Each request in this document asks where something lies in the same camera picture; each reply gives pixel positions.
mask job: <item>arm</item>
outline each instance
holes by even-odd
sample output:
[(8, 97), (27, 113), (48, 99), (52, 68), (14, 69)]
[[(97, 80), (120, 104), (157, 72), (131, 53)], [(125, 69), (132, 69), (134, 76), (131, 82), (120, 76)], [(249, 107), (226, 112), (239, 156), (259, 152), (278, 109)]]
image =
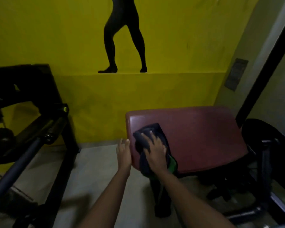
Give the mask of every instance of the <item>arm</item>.
[(122, 145), (122, 140), (118, 144), (116, 148), (118, 171), (78, 228), (114, 227), (124, 195), (125, 184), (130, 175), (131, 153), (129, 143), (127, 139), (125, 146)]
[(234, 228), (235, 226), (207, 203), (192, 195), (187, 188), (167, 170), (165, 152), (161, 140), (152, 133), (154, 143), (144, 134), (150, 145), (150, 153), (144, 150), (150, 168), (165, 186), (169, 196), (188, 228)]

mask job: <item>maroon cushion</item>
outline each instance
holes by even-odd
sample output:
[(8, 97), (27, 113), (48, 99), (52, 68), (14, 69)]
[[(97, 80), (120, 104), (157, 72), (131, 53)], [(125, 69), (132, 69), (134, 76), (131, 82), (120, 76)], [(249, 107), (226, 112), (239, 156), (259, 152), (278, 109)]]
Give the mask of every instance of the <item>maroon cushion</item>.
[(187, 107), (139, 110), (126, 113), (133, 167), (139, 170), (139, 153), (133, 132), (158, 122), (165, 133), (179, 173), (208, 170), (247, 154), (240, 129), (225, 107)]

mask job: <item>black silhouette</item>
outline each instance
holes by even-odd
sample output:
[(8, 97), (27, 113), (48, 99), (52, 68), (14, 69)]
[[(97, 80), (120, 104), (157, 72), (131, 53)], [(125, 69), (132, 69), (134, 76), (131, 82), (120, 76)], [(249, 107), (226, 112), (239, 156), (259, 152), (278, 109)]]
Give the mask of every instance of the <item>black silhouette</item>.
[(114, 35), (124, 26), (127, 26), (132, 40), (142, 62), (140, 72), (147, 72), (145, 58), (145, 42), (139, 29), (139, 18), (134, 0), (113, 0), (113, 11), (105, 26), (105, 49), (108, 55), (110, 66), (99, 73), (116, 73)]

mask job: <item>forearm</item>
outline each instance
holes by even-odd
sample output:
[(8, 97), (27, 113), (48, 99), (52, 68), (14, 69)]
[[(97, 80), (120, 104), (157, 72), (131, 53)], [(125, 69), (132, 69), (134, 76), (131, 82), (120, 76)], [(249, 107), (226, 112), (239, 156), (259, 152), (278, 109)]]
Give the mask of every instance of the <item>forearm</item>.
[(192, 195), (171, 173), (158, 174), (187, 228), (234, 228), (234, 225), (207, 203)]
[(118, 170), (79, 228), (114, 227), (128, 177), (129, 171)]

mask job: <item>silhouette foot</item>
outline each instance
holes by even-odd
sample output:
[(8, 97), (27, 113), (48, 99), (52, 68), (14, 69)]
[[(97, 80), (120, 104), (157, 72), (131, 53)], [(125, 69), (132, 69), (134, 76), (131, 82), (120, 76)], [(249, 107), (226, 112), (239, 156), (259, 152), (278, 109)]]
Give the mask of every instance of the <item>silhouette foot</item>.
[(117, 70), (117, 66), (109, 66), (106, 70), (100, 70), (98, 73), (116, 73)]
[(141, 73), (146, 73), (147, 72), (147, 66), (143, 66), (142, 69), (140, 70)]

